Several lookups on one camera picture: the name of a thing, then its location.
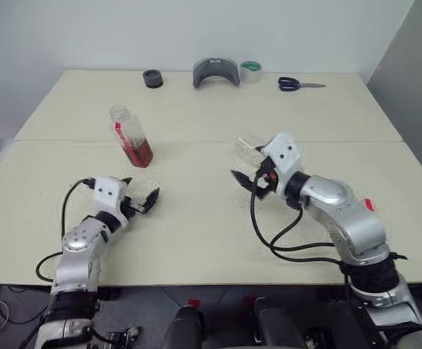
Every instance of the blue scissor handle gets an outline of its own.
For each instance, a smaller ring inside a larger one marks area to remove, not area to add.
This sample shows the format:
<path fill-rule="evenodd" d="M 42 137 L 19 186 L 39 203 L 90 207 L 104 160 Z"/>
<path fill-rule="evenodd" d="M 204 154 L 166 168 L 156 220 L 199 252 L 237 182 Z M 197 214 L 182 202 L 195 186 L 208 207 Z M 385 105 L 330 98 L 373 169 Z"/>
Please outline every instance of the blue scissor handle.
<path fill-rule="evenodd" d="M 296 91 L 300 89 L 300 82 L 294 78 L 287 78 L 286 76 L 281 76 L 279 80 L 277 80 L 279 84 L 279 89 L 281 91 Z"/>

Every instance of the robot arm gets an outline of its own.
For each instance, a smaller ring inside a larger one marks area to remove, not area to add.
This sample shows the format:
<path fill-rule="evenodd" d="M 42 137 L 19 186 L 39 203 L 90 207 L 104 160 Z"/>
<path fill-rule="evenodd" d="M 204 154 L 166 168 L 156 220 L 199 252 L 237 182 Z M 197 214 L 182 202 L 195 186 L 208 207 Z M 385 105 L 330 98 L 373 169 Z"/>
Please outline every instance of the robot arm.
<path fill-rule="evenodd" d="M 264 177 L 268 183 L 266 188 L 258 186 L 258 197 L 274 191 L 288 206 L 302 206 L 326 228 L 342 259 L 341 270 L 350 276 L 350 288 L 373 326 L 384 333 L 405 325 L 411 328 L 404 332 L 409 335 L 422 329 L 422 316 L 395 268 L 384 227 L 365 203 L 356 200 L 352 189 L 341 181 L 303 173 L 300 153 L 289 134 L 277 135 L 258 150 L 266 159 L 255 181 Z M 242 186 L 252 187 L 248 177 L 239 172 L 234 175 Z"/>
<path fill-rule="evenodd" d="M 130 180 L 87 180 L 94 191 L 97 214 L 86 217 L 63 237 L 63 253 L 35 348 L 92 348 L 101 256 L 117 231 L 125 228 L 136 212 L 148 212 L 159 195 L 156 189 L 143 205 L 134 203 L 125 195 Z"/>

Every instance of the clear plastic bottle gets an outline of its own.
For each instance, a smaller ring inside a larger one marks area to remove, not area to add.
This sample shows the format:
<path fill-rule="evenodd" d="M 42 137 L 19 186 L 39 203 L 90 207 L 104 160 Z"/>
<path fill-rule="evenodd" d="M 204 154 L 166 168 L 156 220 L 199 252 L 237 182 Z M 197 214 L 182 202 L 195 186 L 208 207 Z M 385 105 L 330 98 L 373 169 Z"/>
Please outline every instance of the clear plastic bottle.
<path fill-rule="evenodd" d="M 138 118 L 130 114 L 123 105 L 115 105 L 109 109 L 109 115 L 114 134 L 132 165 L 147 167 L 153 158 L 153 152 Z"/>

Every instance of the table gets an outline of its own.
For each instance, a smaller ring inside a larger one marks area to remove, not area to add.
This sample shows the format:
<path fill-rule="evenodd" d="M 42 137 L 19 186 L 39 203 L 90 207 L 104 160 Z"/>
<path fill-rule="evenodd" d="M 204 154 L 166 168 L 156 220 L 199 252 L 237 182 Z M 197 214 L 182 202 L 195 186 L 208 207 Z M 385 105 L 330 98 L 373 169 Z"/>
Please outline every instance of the table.
<path fill-rule="evenodd" d="M 115 142 L 17 141 L 0 164 L 0 283 L 42 284 L 36 263 L 60 248 L 60 208 L 69 185 L 86 176 L 133 176 L 135 198 L 162 188 L 157 206 L 137 217 L 106 252 L 103 285 L 335 284 L 334 265 L 278 260 L 257 240 L 250 194 L 230 169 L 249 170 L 234 142 L 152 141 L 147 169 L 132 167 Z M 408 281 L 422 281 L 422 168 L 402 142 L 301 142 L 305 170 L 336 178 L 371 198 Z M 68 227 L 92 209 L 91 191 L 78 188 Z M 295 213 L 276 196 L 257 205 L 269 237 Z M 309 215 L 284 243 L 326 241 Z M 336 257 L 332 249 L 319 249 Z M 48 263 L 45 273 L 51 275 Z"/>
<path fill-rule="evenodd" d="M 222 78 L 192 86 L 191 73 L 163 72 L 148 89 L 139 71 L 67 71 L 20 130 L 18 140 L 112 140 L 108 110 L 126 105 L 151 141 L 267 140 L 290 131 L 297 141 L 400 141 L 356 74 L 290 74 L 322 89 L 279 91 L 282 74 L 236 88 Z"/>

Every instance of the scissors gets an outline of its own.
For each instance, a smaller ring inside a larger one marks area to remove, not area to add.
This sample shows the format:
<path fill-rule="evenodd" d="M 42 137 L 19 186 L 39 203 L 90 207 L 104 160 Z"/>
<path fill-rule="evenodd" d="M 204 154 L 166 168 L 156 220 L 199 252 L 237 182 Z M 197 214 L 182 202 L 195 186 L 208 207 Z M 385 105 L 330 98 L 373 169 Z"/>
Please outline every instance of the scissors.
<path fill-rule="evenodd" d="M 285 76 L 281 76 L 277 83 L 279 84 L 279 89 L 281 91 L 296 91 L 302 87 L 326 87 L 326 85 L 323 84 L 300 83 L 297 79 L 287 78 Z"/>

